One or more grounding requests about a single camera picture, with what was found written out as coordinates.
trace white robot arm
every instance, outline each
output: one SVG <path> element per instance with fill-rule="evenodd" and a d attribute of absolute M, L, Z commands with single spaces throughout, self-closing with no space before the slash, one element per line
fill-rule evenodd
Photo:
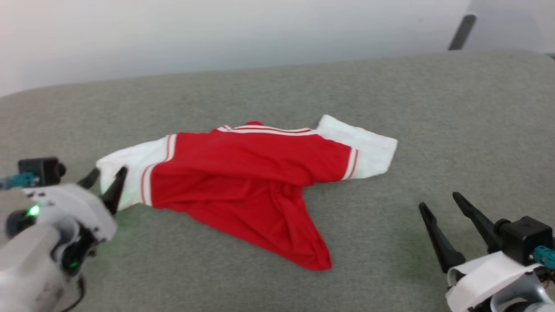
<path fill-rule="evenodd" d="M 8 217 L 11 240 L 0 249 L 0 311 L 53 311 L 71 281 L 81 296 L 64 311 L 79 303 L 87 257 L 116 232 L 113 215 L 126 174 L 122 168 L 100 197 L 87 190 L 99 175 L 96 169 L 77 184 L 23 189 L 37 204 Z"/>
<path fill-rule="evenodd" d="M 487 244 L 488 255 L 466 262 L 437 226 L 425 203 L 420 213 L 441 269 L 447 273 L 447 303 L 453 312 L 554 312 L 543 282 L 555 279 L 551 227 L 530 217 L 495 225 L 460 193 L 453 198 Z"/>

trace green light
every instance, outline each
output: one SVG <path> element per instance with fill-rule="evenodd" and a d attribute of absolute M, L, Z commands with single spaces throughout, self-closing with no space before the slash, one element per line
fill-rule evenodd
<path fill-rule="evenodd" d="M 35 205 L 29 208 L 29 211 L 27 212 L 27 214 L 33 217 L 36 217 L 40 212 L 41 212 L 41 206 Z"/>

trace white stripe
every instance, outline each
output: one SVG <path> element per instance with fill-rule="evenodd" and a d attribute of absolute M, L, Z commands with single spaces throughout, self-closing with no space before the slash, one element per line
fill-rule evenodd
<path fill-rule="evenodd" d="M 351 153 L 349 154 L 349 162 L 347 163 L 347 170 L 345 171 L 345 175 L 341 180 L 346 180 L 351 176 L 351 173 L 355 167 L 355 156 L 356 156 L 356 149 L 351 148 Z"/>
<path fill-rule="evenodd" d="M 307 132 L 300 132 L 300 133 L 295 133 L 295 132 L 280 132 L 277 130 L 272 130 L 272 129 L 228 129 L 225 127 L 220 127 L 217 129 L 218 131 L 222 131 L 222 132 L 234 132 L 234 133 L 268 133 L 268 134 L 281 134 L 281 135 L 288 135 L 290 137 L 300 137 L 302 135 L 313 135 L 316 134 L 314 131 L 307 131 Z"/>
<path fill-rule="evenodd" d="M 301 128 L 301 129 L 294 129 L 294 130 L 284 130 L 284 129 L 274 128 L 274 127 L 268 127 L 267 125 L 259 125 L 259 124 L 242 125 L 242 126 L 240 126 L 240 127 L 235 127 L 234 129 L 244 129 L 244 128 L 257 128 L 257 129 L 267 129 L 267 130 L 279 130 L 279 131 L 285 131 L 285 132 L 299 132 L 299 131 L 307 131 L 307 130 L 310 130 L 310 128 Z"/>
<path fill-rule="evenodd" d="M 316 134 L 314 131 L 307 131 L 307 132 L 301 132 L 301 133 L 292 133 L 292 132 L 279 132 L 279 131 L 275 131 L 275 130 L 269 130 L 269 129 L 236 129 L 236 130 L 231 130 L 229 132 L 234 132 L 234 133 L 268 133 L 268 134 L 279 134 L 279 135 L 288 135 L 291 137 L 300 137 L 302 135 L 314 135 Z"/>
<path fill-rule="evenodd" d="M 173 156 L 175 155 L 175 140 L 177 139 L 177 134 L 172 134 L 170 135 L 170 146 L 169 146 L 169 156 L 168 159 L 166 160 L 167 162 L 173 159 Z"/>

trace sleeve cuff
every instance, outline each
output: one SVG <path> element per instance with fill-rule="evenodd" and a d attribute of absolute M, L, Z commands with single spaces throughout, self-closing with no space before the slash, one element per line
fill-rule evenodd
<path fill-rule="evenodd" d="M 99 159 L 96 165 L 100 170 L 100 191 L 106 192 L 114 181 L 116 172 L 125 166 L 128 172 L 118 210 L 137 203 L 152 205 L 150 173 L 156 164 L 169 158 L 173 145 L 175 145 L 175 135 L 168 135 L 156 141 L 118 150 Z"/>
<path fill-rule="evenodd" d="M 322 116 L 316 132 L 325 139 L 359 151 L 352 174 L 348 175 L 351 179 L 365 179 L 386 173 L 397 149 L 396 139 L 353 127 L 329 115 Z"/>

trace gray fabric surface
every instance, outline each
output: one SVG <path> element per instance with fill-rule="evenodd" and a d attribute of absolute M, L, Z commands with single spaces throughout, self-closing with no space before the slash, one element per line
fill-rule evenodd
<path fill-rule="evenodd" d="M 306 190 L 333 269 L 308 271 L 185 214 L 135 206 L 87 263 L 76 311 L 447 311 L 418 203 L 467 259 L 486 247 L 453 191 L 494 221 L 555 226 L 554 81 L 553 60 L 498 51 L 30 90 L 0 99 L 0 173 L 57 155 L 74 182 L 98 158 L 166 134 L 249 120 L 315 127 L 330 114 L 399 140 L 386 174 Z M 0 203 L 0 220 L 29 205 L 18 190 Z M 77 297 L 70 289 L 63 304 Z"/>

